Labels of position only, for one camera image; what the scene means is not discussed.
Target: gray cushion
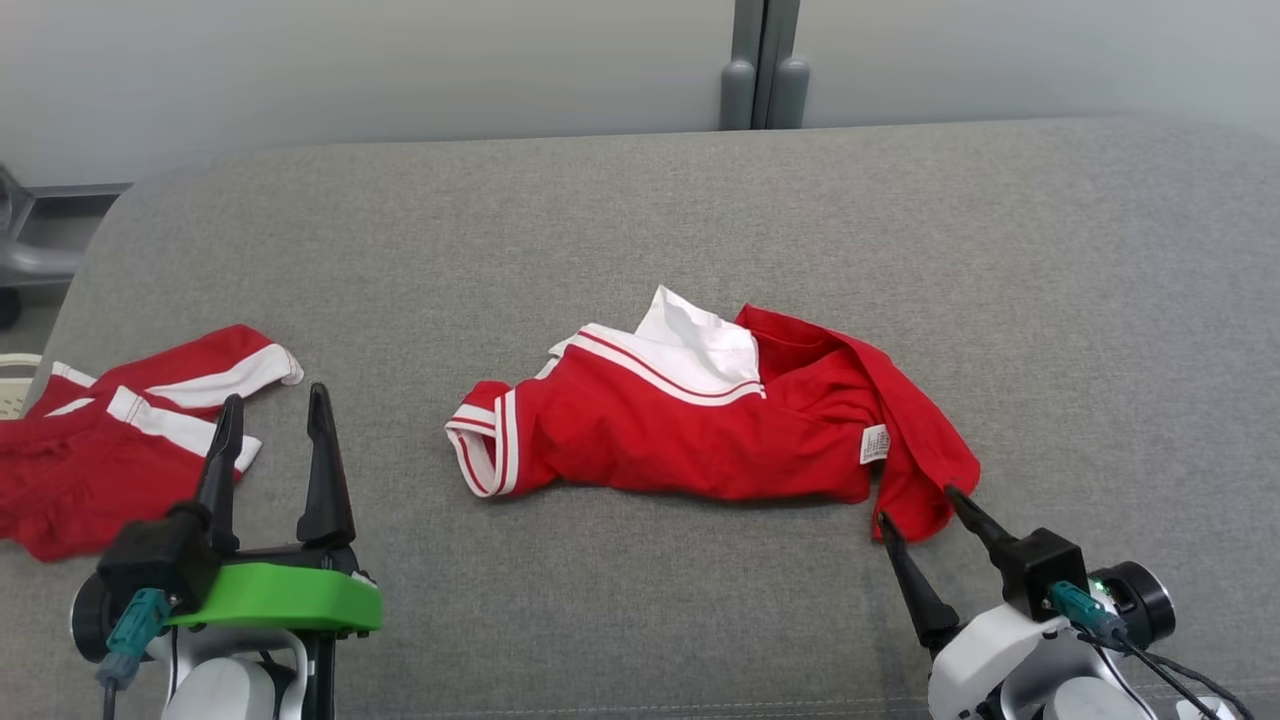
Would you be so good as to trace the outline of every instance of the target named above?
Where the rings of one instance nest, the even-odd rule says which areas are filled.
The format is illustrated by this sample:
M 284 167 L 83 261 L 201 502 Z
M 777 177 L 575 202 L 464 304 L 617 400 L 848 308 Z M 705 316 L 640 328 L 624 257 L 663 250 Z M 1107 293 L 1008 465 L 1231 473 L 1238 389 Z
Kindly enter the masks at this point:
M 580 324 L 666 283 L 870 341 L 983 461 L 979 501 L 1172 592 L 1164 651 L 1280 712 L 1280 147 L 1152 119 L 362 145 L 140 183 L 102 223 L 47 356 L 100 373 L 244 322 L 337 410 L 387 628 L 340 646 L 355 717 L 923 719 L 869 503 L 735 507 L 467 491 L 442 424 Z M 250 547 L 292 539 L 303 388 L 250 400 Z M 952 524 L 916 557 L 961 615 L 1000 601 Z M 0 546 L 0 694 L 95 716 L 61 610 L 93 560 Z M 1165 711 L 1172 692 L 1132 679 Z M 148 666 L 122 716 L 156 715 Z

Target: white trim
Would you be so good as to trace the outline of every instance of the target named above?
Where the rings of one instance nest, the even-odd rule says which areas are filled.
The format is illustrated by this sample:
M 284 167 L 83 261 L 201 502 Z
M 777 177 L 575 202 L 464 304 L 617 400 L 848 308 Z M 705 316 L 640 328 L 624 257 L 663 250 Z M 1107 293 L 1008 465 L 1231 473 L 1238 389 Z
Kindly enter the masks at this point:
M 653 293 L 649 310 L 640 320 L 632 337 L 709 352 L 746 352 L 750 357 L 755 357 L 755 338 L 751 336 L 751 331 L 731 323 L 716 313 L 703 310 L 660 284 L 658 291 Z M 710 363 L 707 368 L 714 373 L 728 370 L 728 377 L 724 379 L 733 379 L 742 372 L 749 372 L 753 375 L 755 373 L 754 363 L 742 365 L 730 361 L 724 366 Z
M 571 341 L 571 340 L 573 340 L 573 338 L 567 337 L 567 338 L 557 342 L 556 345 L 553 345 L 552 348 L 547 351 L 547 352 L 550 354 L 552 357 L 550 357 L 550 360 L 547 361 L 545 365 L 543 365 L 543 369 L 538 370 L 538 374 L 534 375 L 535 380 L 545 379 L 547 375 L 552 374 L 552 370 L 554 370 L 556 365 L 559 364 L 561 357 L 564 357 L 564 348 L 568 347 L 568 341 Z
M 485 410 L 484 407 L 477 407 L 475 405 L 463 405 L 462 407 L 458 407 L 458 410 L 453 414 L 453 418 L 460 418 L 463 420 L 476 420 L 477 423 L 488 423 L 489 425 L 494 427 L 498 424 L 498 416 L 494 415 L 493 410 Z M 466 427 L 475 428 L 477 425 L 467 424 Z M 485 434 L 493 437 L 492 433 L 485 433 Z
M 466 430 L 468 433 L 476 433 L 477 436 L 484 436 L 484 437 L 488 437 L 488 438 L 494 437 L 494 434 L 497 433 L 497 430 L 494 430 L 493 423 L 489 423 L 488 427 L 481 427 L 481 425 L 476 425 L 475 423 L 471 423 L 468 420 L 457 419 L 457 418 L 451 418 L 448 421 L 445 421 L 444 423 L 444 429 L 447 429 L 447 430 Z
M 106 411 L 116 420 L 128 423 L 148 436 L 163 437 L 197 457 L 204 457 L 209 452 L 210 443 L 214 442 L 214 430 L 216 429 L 214 423 L 152 407 L 146 400 L 123 386 L 115 389 L 115 396 Z M 241 473 L 248 469 L 261 448 L 262 441 L 244 436 L 241 454 L 236 459 L 236 469 Z
M 735 400 L 739 400 L 739 398 L 746 397 L 746 396 L 751 396 L 751 395 L 755 395 L 755 396 L 759 396 L 759 397 L 764 397 L 764 384 L 760 383 L 759 380 L 746 380 L 744 383 L 740 383 L 735 388 L 730 388 L 728 392 L 726 392 L 726 393 L 719 393 L 719 395 L 710 395 L 710 393 L 708 393 L 708 395 L 699 395 L 699 393 L 687 391 L 687 389 L 685 389 L 685 388 L 675 384 L 672 380 L 669 380 L 669 379 L 667 379 L 667 378 L 657 374 L 655 372 L 650 370 L 646 365 L 644 365 L 641 363 L 637 363 L 630 355 L 625 355 L 622 352 L 618 352 L 617 350 L 614 350 L 612 347 L 608 347 L 605 345 L 602 345 L 602 343 L 599 343 L 599 342 L 596 342 L 596 341 L 594 341 L 594 340 L 591 340 L 589 337 L 585 337 L 582 334 L 576 334 L 572 338 L 570 338 L 570 345 L 573 346 L 573 347 L 585 350 L 585 351 L 590 352 L 591 355 L 596 355 L 599 357 L 603 357 L 604 360 L 608 360 L 609 363 L 613 363 L 614 365 L 625 368 L 626 370 L 630 370 L 631 373 L 634 373 L 640 379 L 643 379 L 643 380 L 648 382 L 649 384 L 652 384 L 653 387 L 660 389 L 662 392 L 666 392 L 667 395 L 669 395 L 669 396 L 672 396 L 672 397 L 675 397 L 677 400 L 681 400 L 684 402 L 687 402 L 690 405 L 701 405 L 701 406 L 705 406 L 705 407 L 719 407 L 722 405 L 728 405 L 728 404 L 733 402 Z
M 493 491 L 489 488 L 498 486 L 494 483 L 493 460 L 489 459 L 489 451 L 485 450 L 480 433 L 448 428 L 444 430 L 444 434 L 453 443 L 453 450 L 458 455 L 458 468 L 462 470 L 462 479 L 467 482 L 471 492 L 476 497 L 492 497 Z
M 498 400 L 494 401 L 494 414 L 498 416 L 498 423 L 494 425 L 493 434 L 493 482 L 494 484 L 489 488 L 489 495 L 498 495 L 498 488 L 506 480 L 507 473 L 507 442 L 503 439 L 503 420 L 506 420 L 507 414 L 503 411 L 503 401 L 507 398 L 506 395 L 499 395 Z
M 499 483 L 502 489 L 498 495 L 507 495 L 516 489 L 516 480 L 520 478 L 520 436 L 517 434 L 520 428 L 516 424 L 516 388 L 511 388 L 507 395 L 502 396 L 503 406 L 503 430 L 507 434 L 507 460 L 503 464 L 504 475 Z
M 90 387 L 97 382 L 97 378 L 93 375 L 84 374 L 65 363 L 59 363 L 58 360 L 54 360 L 54 368 L 50 372 L 58 377 L 67 378 L 81 387 Z
M 54 415 L 65 415 L 65 414 L 68 414 L 68 413 L 70 413 L 73 410 L 79 410 L 81 407 L 84 407 L 86 405 L 90 405 L 91 402 L 93 402 L 92 397 L 81 397 L 78 400 L 73 400 L 73 401 L 68 402 L 67 405 L 63 405 L 58 410 L 54 410 L 52 413 L 49 413 L 45 416 L 46 418 L 52 418 Z
M 694 393 L 718 393 L 745 382 L 759 382 L 759 359 L 755 345 L 750 347 L 708 347 L 701 337 L 682 342 L 660 342 L 591 323 L 577 331 L 579 336 L 612 345 L 677 387 Z
M 302 382 L 302 368 L 279 343 L 268 345 L 224 373 L 148 387 L 146 392 L 179 407 L 218 407 L 229 395 L 248 397 L 275 380 L 287 386 Z

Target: red fabric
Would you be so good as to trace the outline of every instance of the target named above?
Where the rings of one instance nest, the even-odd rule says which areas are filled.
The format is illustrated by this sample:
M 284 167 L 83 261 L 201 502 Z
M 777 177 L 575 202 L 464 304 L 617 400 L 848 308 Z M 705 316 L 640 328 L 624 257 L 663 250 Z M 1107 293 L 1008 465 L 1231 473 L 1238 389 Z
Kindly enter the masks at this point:
M 81 397 L 110 398 L 115 388 L 123 386 L 146 397 L 154 407 L 214 420 L 221 410 L 220 401 L 198 407 L 182 407 L 168 398 L 146 391 L 152 387 L 225 373 L 241 360 L 269 345 L 274 345 L 271 338 L 253 328 L 230 325 L 141 360 L 118 365 L 104 373 L 88 388 L 78 386 L 65 377 L 51 374 L 49 386 L 41 393 L 40 400 L 27 410 L 27 416 L 47 415 Z
M 861 502 L 870 496 L 870 465 L 859 464 L 863 430 L 884 424 L 891 445 L 876 509 L 888 511 L 909 541 L 946 525 L 951 506 L 943 488 L 954 483 L 973 492 L 978 460 L 884 352 L 750 305 L 736 324 L 756 340 L 763 397 L 746 395 L 719 406 L 685 402 L 570 345 L 554 370 L 520 383 L 515 393 L 506 395 L 507 384 L 483 382 L 467 395 L 460 415 L 494 410 L 494 430 L 460 416 L 451 425 L 499 436 L 486 439 L 485 450 L 499 468 L 515 457 L 513 488 L 502 483 L 500 470 L 494 480 L 511 495 L 563 478 L 727 501 L 819 495 Z M 502 420 L 511 402 L 515 429 Z M 517 455 L 499 456 L 495 446 L 509 443 L 511 433 Z M 475 461 L 471 452 L 460 446 L 465 462 Z
M 163 518 L 196 492 L 204 457 L 106 407 L 0 423 L 0 537 L 36 560 L 101 552 L 129 520 Z
M 99 552 L 125 523 L 159 519 L 174 502 L 192 497 L 205 448 L 189 447 L 189 438 L 193 432 L 207 433 L 207 447 L 214 430 L 209 419 L 221 402 L 179 407 L 146 388 L 225 373 L 269 345 L 257 331 L 233 325 L 114 368 L 96 380 L 68 372 L 92 380 L 88 387 L 52 374 L 26 418 L 0 423 L 0 537 L 13 538 L 45 562 Z M 283 370 L 280 361 L 253 370 L 237 379 L 238 387 L 228 384 L 227 395 L 247 396 L 275 380 L 300 382 L 296 361 L 280 354 L 287 360 Z M 72 402 L 83 405 L 64 411 Z M 183 415 L 178 424 L 187 433 L 186 446 L 143 420 L 165 413 Z M 246 437 L 241 466 L 259 447 L 257 439 Z

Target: red shorts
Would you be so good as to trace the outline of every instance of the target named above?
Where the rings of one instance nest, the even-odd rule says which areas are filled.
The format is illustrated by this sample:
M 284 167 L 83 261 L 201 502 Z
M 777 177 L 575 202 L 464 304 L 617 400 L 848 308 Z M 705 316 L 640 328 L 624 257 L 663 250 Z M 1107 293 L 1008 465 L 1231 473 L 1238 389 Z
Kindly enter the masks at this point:
M 104 550 L 195 495 L 228 395 L 301 380 L 288 351 L 244 325 L 101 378 L 55 363 L 27 416 L 0 423 L 0 537 L 46 562 Z M 261 446 L 244 438 L 237 482 Z

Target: clothing tag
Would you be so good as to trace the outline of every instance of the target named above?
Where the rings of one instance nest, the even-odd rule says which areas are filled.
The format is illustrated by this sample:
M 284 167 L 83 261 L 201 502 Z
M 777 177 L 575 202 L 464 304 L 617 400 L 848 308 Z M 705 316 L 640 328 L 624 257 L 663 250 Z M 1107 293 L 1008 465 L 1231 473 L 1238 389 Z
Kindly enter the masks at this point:
M 861 465 L 888 457 L 888 427 L 872 425 L 863 430 Z

